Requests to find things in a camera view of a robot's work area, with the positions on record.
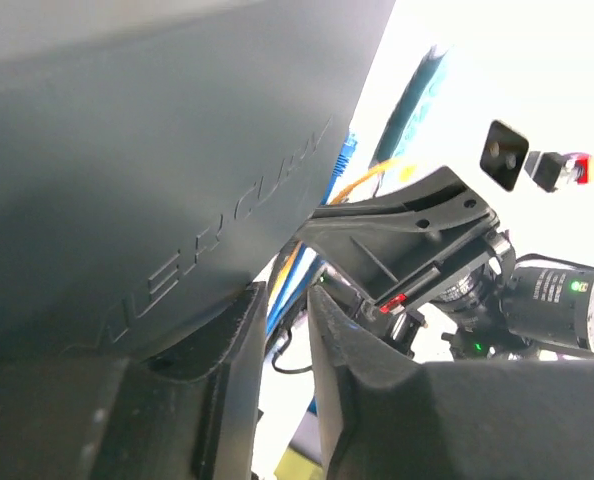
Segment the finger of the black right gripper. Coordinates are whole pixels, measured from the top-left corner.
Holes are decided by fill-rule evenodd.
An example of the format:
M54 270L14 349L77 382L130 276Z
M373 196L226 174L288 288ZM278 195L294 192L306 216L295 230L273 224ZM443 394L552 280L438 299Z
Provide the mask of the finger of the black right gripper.
M315 210L296 237L374 305L421 305L492 255L488 203L443 166L390 194Z

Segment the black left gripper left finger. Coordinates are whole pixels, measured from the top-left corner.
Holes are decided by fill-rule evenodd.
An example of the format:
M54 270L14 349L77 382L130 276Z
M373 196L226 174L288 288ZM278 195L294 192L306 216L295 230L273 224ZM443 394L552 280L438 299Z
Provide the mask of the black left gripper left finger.
M267 288L157 357L0 359L0 479L247 479Z

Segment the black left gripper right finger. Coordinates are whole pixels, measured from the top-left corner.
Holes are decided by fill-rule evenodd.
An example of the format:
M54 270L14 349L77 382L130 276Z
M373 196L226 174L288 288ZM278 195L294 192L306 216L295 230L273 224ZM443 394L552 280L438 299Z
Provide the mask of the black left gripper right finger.
M594 479L594 361L419 364L308 294L330 479Z

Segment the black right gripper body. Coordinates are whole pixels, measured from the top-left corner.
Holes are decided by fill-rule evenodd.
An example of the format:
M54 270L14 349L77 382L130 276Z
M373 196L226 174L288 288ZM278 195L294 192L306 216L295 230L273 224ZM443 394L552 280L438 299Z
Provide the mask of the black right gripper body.
M386 338L404 346L430 304L456 326L443 334L456 360L532 359L542 351L594 359L594 267L539 254L518 256L498 230L491 257L421 305L374 305L390 319Z

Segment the dark grey network switch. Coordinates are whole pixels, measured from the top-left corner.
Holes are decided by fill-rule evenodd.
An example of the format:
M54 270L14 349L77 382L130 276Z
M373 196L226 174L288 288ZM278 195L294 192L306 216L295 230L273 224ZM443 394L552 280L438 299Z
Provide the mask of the dark grey network switch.
M0 1L0 357L148 357L319 205L389 1Z

